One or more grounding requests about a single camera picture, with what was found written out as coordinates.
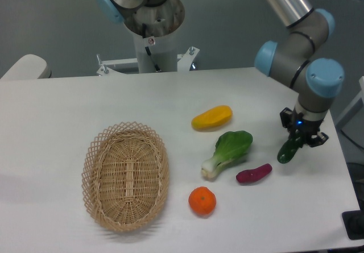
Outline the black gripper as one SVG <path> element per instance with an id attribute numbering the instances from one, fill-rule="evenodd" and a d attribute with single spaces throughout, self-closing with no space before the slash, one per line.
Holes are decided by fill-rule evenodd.
<path id="1" fill-rule="evenodd" d="M 292 132 L 300 131 L 302 136 L 299 140 L 299 147 L 302 148 L 303 145 L 308 145 L 309 147 L 318 147 L 323 145 L 329 137 L 327 134 L 320 132 L 320 126 L 323 119 L 317 121 L 310 121 L 304 118 L 303 113 L 297 113 L 294 109 L 293 112 L 289 108 L 284 108 L 280 112 L 280 119 L 282 126 L 287 130 L 291 138 Z"/>

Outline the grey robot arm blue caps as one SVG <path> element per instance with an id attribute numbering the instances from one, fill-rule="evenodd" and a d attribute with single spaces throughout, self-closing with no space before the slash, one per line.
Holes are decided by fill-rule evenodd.
<path id="1" fill-rule="evenodd" d="M 254 66 L 261 73 L 298 93 L 295 107 L 285 108 L 281 122 L 289 137 L 301 136 L 302 144 L 317 147 L 328 140 L 320 126 L 342 89 L 345 72 L 333 59 L 311 60 L 330 38 L 335 20 L 308 0 L 267 0 L 289 34 L 285 41 L 267 41 L 259 49 Z"/>

